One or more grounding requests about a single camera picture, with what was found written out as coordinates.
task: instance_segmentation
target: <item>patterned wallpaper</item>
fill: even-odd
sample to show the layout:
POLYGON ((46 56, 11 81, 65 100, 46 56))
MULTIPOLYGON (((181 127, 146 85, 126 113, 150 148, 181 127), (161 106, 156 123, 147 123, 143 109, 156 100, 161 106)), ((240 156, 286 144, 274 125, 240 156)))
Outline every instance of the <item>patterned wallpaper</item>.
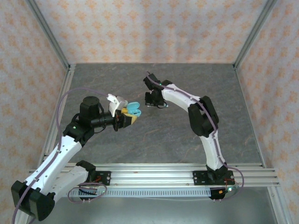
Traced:
POLYGON ((0 223, 36 168, 65 70, 24 0, 0 1, 0 223))
POLYGON ((238 71, 267 165, 299 220, 299 4, 276 3, 238 71))
POLYGON ((233 63, 266 0, 37 0, 69 63, 233 63))

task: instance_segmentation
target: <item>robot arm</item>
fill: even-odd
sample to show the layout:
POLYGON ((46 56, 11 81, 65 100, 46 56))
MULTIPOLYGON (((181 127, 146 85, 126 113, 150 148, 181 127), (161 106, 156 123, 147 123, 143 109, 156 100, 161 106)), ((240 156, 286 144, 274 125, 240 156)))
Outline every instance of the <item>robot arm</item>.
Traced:
POLYGON ((207 169, 211 171, 211 175, 214 175, 212 178, 216 179, 218 176, 222 176, 222 173, 226 172, 227 168, 225 168, 222 163, 224 162, 224 158, 221 154, 218 142, 218 130, 214 133, 214 137, 212 137, 214 129, 211 122, 208 120, 207 115, 203 112, 202 108, 193 100, 193 98, 198 100, 205 107, 216 125, 216 128, 218 128, 217 124, 219 118, 211 99, 207 96, 201 98, 191 95, 179 89, 175 84, 168 80, 160 82, 154 74, 150 74, 149 78, 151 80, 147 77, 143 80, 151 91, 145 94, 145 104, 148 106, 163 106, 165 101, 170 101, 183 108, 189 115, 191 129, 200 137, 203 143, 206 153, 206 166, 207 169), (219 149, 219 154, 217 154, 216 144, 219 149))
POLYGON ((68 161, 94 135, 95 128, 112 125, 114 130, 118 131, 119 128, 125 128, 135 122, 136 116, 122 112, 128 104, 127 101, 111 94, 107 99, 111 101, 109 111, 102 110, 100 113, 101 104, 97 97, 84 98, 80 105, 78 119, 75 116, 63 132, 60 149, 57 145, 32 175, 24 182, 16 181, 12 185, 11 191, 15 206, 25 189, 34 182, 22 201, 20 210, 42 221, 52 212, 55 202, 69 190, 80 183, 94 181, 95 166, 86 161, 77 163, 75 168, 63 177, 57 179, 57 176, 68 161), (36 179, 45 167, 48 167, 46 171, 36 179))

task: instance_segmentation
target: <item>purple cable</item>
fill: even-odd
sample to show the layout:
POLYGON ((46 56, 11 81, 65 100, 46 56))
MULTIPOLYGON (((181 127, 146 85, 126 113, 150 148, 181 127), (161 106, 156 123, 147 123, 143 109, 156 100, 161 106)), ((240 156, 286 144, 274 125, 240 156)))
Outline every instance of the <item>purple cable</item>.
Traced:
MULTIPOLYGON (((62 141, 62 131, 60 129, 60 124, 59 124, 59 110, 60 110, 60 106, 61 106, 61 103, 63 101, 63 99, 71 92, 73 91, 77 91, 77 90, 87 90, 87 91, 90 91, 90 92, 94 92, 94 93, 97 93, 97 94, 100 94, 104 97, 107 97, 108 95, 105 94, 105 93, 102 93, 100 91, 96 91, 96 90, 92 90, 92 89, 89 89, 89 88, 86 88, 86 87, 78 87, 78 88, 75 88, 75 89, 72 89, 72 90, 69 90, 67 91, 64 95, 62 95, 62 97, 60 98, 59 102, 58 102, 58 105, 57 105, 57 109, 56 109, 56 112, 55 112, 55 120, 56 120, 56 126, 57 126, 57 129, 58 129, 58 136, 59 136, 59 141, 58 141, 58 150, 56 151, 56 153, 54 154, 53 158, 51 159, 51 161, 45 166, 45 168, 35 177, 36 180, 38 180, 38 178, 52 165, 52 163, 54 162, 54 160, 56 159, 56 157, 58 156, 59 154, 59 151, 60 151, 60 148, 61 148, 61 141, 62 141)), ((36 180, 33 180, 29 185, 28 187, 25 189, 24 193, 22 194, 22 196, 20 197, 19 199, 19 202, 17 203, 16 207, 15 207, 15 210, 14 210, 14 214, 13 214, 13 218, 12 218, 12 224, 15 223, 15 218, 16 218, 16 215, 17 215, 17 212, 20 208, 20 205, 22 203, 22 201, 24 200, 24 197, 26 196, 27 192, 30 190, 30 188, 32 187, 32 185, 36 182, 36 180)))
MULTIPOLYGON (((105 192, 103 193, 103 194, 100 194, 99 196, 97 196, 97 197, 95 197, 95 198, 93 198, 93 199, 90 199, 90 200, 88 200, 88 202, 92 202, 92 201, 94 201, 94 200, 96 200, 96 199, 99 199, 100 197, 103 197, 106 193, 107 193, 107 186, 105 185, 105 184, 102 184, 102 183, 81 183, 81 184, 79 184, 79 186, 86 186, 86 185, 100 185, 100 186, 103 186, 104 188, 105 188, 105 192)), ((74 190, 74 189, 83 189, 83 190, 90 190, 90 189, 92 189, 92 188, 81 188, 81 187, 74 187, 74 188, 72 188, 68 193, 67 193, 67 198, 69 199, 69 201, 70 202, 72 202, 72 203, 74 203, 74 204, 82 204, 82 203, 84 203, 85 201, 78 201, 78 202, 76 202, 76 201, 73 201, 73 200, 71 200, 71 198, 70 198, 70 193, 71 193, 71 191, 72 190, 74 190)))
MULTIPOLYGON (((215 139, 215 134, 216 134, 217 128, 216 128, 216 125, 215 125, 215 123, 213 122, 213 120, 212 120, 210 114, 207 112, 207 110, 206 110, 206 108, 203 106, 203 104, 200 103, 197 99, 195 99, 195 98, 193 98, 192 96, 190 96, 189 94, 185 93, 184 91, 181 91, 181 90, 175 90, 175 89, 173 89, 173 88, 171 88, 171 87, 167 87, 167 86, 165 86, 165 85, 159 84, 159 83, 155 82, 154 80, 152 80, 152 79, 149 77, 149 75, 146 75, 146 77, 147 77, 153 84, 155 84, 155 85, 157 85, 157 86, 162 86, 163 88, 165 88, 165 89, 167 89, 167 90, 172 90, 172 91, 175 91, 175 92, 179 92, 179 93, 183 94, 184 96, 188 97, 189 99, 195 101, 195 102, 201 107, 201 109, 202 109, 202 110, 204 111, 204 113, 206 114, 207 118, 208 118, 209 121, 211 122, 212 127, 213 127, 213 129, 214 129, 214 131, 213 131, 213 133, 212 133, 212 138, 213 138, 214 144, 215 144, 215 146, 216 146, 216 152, 217 152, 217 156, 218 156, 220 162, 221 162, 226 168, 228 168, 228 169, 233 169, 233 170, 235 170, 235 171, 238 171, 238 172, 240 173, 240 175, 241 175, 241 178, 242 178, 242 185, 241 185, 241 189, 240 189, 240 191, 238 192, 238 194, 239 194, 239 193, 242 191, 243 187, 244 187, 244 175, 243 175, 243 173, 242 173, 239 169, 234 168, 234 167, 230 167, 230 166, 228 166, 227 164, 225 164, 225 163, 222 161, 222 159, 221 159, 221 157, 220 157, 220 152, 219 152, 218 144, 217 144, 217 141, 216 141, 216 139, 215 139)), ((232 198, 233 196, 228 197, 228 198, 224 198, 224 199, 220 199, 220 200, 218 200, 218 201, 228 200, 228 199, 232 198)))

